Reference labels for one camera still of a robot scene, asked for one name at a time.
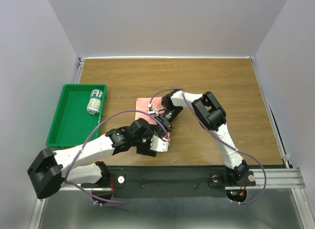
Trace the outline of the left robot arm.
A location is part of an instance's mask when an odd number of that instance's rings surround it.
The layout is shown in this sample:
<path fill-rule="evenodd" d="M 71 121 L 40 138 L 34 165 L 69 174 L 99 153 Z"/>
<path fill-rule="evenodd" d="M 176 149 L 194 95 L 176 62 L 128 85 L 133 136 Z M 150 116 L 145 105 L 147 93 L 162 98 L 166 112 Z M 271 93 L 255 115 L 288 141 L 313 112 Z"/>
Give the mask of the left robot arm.
<path fill-rule="evenodd" d="M 37 198 L 54 195 L 64 184 L 106 186 L 110 175 L 99 159 L 126 152 L 131 147 L 152 156 L 167 151 L 167 140 L 152 128 L 153 125 L 140 118 L 130 126 L 112 129 L 86 144 L 65 150 L 41 150 L 27 170 Z"/>

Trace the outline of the rabbit print towel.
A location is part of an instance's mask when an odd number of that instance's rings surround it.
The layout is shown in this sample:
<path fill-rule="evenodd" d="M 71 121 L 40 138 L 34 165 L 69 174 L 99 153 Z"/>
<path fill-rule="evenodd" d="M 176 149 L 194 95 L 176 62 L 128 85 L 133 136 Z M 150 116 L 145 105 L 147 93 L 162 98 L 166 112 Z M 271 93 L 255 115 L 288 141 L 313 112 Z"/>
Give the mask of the rabbit print towel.
<path fill-rule="evenodd" d="M 93 89 L 90 95 L 89 103 L 87 105 L 87 112 L 91 115 L 99 113 L 102 102 L 103 91 L 100 89 Z"/>

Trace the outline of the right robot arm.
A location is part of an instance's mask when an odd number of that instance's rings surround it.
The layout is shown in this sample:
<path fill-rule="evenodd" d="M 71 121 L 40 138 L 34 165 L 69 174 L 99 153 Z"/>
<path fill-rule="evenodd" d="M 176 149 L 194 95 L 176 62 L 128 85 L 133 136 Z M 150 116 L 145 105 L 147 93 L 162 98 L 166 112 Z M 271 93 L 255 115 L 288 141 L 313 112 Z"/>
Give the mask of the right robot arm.
<path fill-rule="evenodd" d="M 223 156 L 227 181 L 237 185 L 246 177 L 249 167 L 238 152 L 227 127 L 226 111 L 210 91 L 192 94 L 183 89 L 170 90 L 161 98 L 165 109 L 188 108 L 203 129 L 215 139 Z"/>

